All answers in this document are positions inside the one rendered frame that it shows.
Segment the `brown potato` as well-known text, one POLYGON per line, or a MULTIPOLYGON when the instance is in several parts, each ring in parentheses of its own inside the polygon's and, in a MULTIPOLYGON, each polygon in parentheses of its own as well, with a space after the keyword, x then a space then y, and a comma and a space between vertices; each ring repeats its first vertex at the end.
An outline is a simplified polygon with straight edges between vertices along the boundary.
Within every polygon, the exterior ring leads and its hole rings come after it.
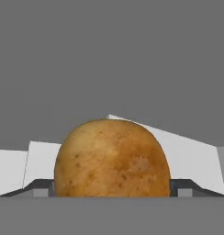
POLYGON ((101 119, 75 128, 54 167, 57 196, 170 195, 170 169, 161 144, 130 121, 101 119))

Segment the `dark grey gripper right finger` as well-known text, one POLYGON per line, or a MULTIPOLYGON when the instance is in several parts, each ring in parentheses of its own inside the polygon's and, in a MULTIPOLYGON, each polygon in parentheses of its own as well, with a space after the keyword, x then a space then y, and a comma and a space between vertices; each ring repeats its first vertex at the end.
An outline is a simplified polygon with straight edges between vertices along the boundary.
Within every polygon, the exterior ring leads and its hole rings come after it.
POLYGON ((223 194, 202 188, 191 179, 171 179, 170 196, 174 197, 224 197, 223 194))

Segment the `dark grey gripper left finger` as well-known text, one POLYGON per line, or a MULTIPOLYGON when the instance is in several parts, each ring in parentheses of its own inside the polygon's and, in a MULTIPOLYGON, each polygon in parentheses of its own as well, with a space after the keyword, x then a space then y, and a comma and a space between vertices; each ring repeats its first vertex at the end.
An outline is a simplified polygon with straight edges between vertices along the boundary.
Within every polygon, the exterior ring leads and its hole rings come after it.
POLYGON ((1 195, 1 197, 55 197, 52 179, 36 179, 24 188, 1 195))

